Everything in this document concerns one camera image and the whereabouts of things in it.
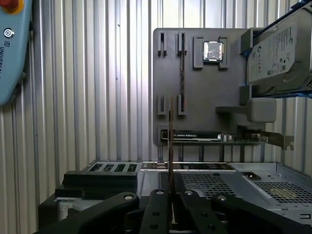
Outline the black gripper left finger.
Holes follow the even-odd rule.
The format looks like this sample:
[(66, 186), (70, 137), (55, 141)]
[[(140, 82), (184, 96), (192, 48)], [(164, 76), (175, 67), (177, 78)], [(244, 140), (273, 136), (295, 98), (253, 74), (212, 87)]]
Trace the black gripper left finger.
[(39, 207), (39, 234), (167, 234), (170, 193), (138, 195), (138, 172), (67, 172)]

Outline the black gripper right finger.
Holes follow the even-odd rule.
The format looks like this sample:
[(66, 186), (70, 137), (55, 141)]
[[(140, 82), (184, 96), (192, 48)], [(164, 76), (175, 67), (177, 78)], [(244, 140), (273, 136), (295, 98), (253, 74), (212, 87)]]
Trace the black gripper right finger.
[(310, 234), (312, 227), (268, 211), (233, 195), (218, 193), (211, 199), (186, 189), (180, 173), (173, 175), (176, 220), (199, 234)]

